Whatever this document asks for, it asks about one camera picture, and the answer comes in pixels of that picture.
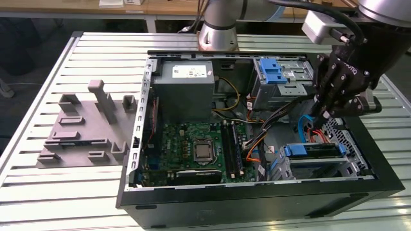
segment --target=slotted aluminum surface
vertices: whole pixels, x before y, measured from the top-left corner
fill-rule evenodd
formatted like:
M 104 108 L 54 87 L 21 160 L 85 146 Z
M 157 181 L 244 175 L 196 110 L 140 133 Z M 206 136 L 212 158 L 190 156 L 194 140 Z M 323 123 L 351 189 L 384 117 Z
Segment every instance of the slotted aluminum surface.
M 329 52 L 296 36 L 239 36 L 241 51 Z M 114 209 L 121 166 L 36 169 L 36 158 L 50 132 L 61 93 L 93 100 L 90 79 L 105 82 L 113 99 L 138 97 L 146 50 L 196 50 L 196 37 L 176 34 L 84 33 L 70 38 L 46 82 L 1 156 L 0 230 L 141 230 Z M 217 225 L 186 230 L 312 231 L 411 229 L 411 114 L 407 101 L 383 78 L 375 91 L 383 112 L 363 117 L 405 190 L 372 200 L 325 219 Z

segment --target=ram slot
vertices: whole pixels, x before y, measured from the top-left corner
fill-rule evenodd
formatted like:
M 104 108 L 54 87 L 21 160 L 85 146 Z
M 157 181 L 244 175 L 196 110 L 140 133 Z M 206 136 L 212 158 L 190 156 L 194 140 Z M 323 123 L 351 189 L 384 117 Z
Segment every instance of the ram slot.
M 221 140 L 223 140 L 223 153 L 224 153 L 224 162 L 225 162 L 225 173 L 228 178 L 235 178 L 233 170 L 233 158 L 231 151 L 231 139 L 229 139 L 229 129 L 227 121 L 221 122 Z
M 241 161 L 241 149 L 240 144 L 237 140 L 237 131 L 236 131 L 236 125 L 233 122 L 229 124 L 229 138 L 231 138 L 231 155 L 233 157 L 233 168 L 236 177 L 243 176 L 243 161 Z

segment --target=table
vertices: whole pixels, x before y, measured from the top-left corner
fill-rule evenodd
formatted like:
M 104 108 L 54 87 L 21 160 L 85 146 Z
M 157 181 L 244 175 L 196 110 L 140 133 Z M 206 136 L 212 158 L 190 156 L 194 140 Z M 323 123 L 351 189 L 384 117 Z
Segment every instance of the table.
M 332 0 L 335 6 L 345 6 Z M 81 19 L 142 19 L 149 33 L 156 32 L 156 20 L 193 20 L 197 0 L 145 0 L 141 5 L 100 9 L 98 0 L 1 0 L 1 17 L 81 18 Z M 300 23 L 307 11 L 287 8 L 276 22 Z
M 0 158 L 0 228 L 20 230 L 137 231 L 134 221 L 114 209 L 121 166 L 34 168 L 44 140 L 60 112 L 62 93 L 94 100 L 86 84 L 105 82 L 113 100 L 138 98 L 146 50 L 196 50 L 190 34 L 74 33 Z M 239 35 L 241 51 L 329 52 L 307 37 Z M 361 117 L 405 190 L 372 200 L 332 218 L 217 225 L 196 231 L 405 230 L 411 228 L 411 105 L 384 76 L 375 91 L 383 110 Z

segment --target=chip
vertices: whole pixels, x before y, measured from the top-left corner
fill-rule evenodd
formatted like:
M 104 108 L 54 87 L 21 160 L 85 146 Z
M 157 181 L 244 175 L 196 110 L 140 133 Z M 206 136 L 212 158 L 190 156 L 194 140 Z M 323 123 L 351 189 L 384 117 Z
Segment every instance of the chip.
M 193 161 L 201 165 L 208 164 L 213 157 L 212 139 L 202 138 L 193 141 Z

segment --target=green motherboard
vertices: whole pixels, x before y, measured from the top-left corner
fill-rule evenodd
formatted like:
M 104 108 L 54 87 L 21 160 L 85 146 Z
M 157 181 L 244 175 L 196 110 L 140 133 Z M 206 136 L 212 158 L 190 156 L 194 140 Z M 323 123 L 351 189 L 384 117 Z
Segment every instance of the green motherboard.
M 247 140 L 245 125 L 235 124 L 236 139 L 239 143 Z M 227 176 L 224 145 L 221 139 L 220 123 L 184 123 L 164 124 L 161 137 L 161 154 L 149 159 L 154 166 L 148 176 L 150 186 L 166 186 L 164 171 L 168 170 L 219 170 L 223 172 L 220 183 L 255 181 L 255 170 L 252 165 L 244 166 L 243 175 L 235 178 Z

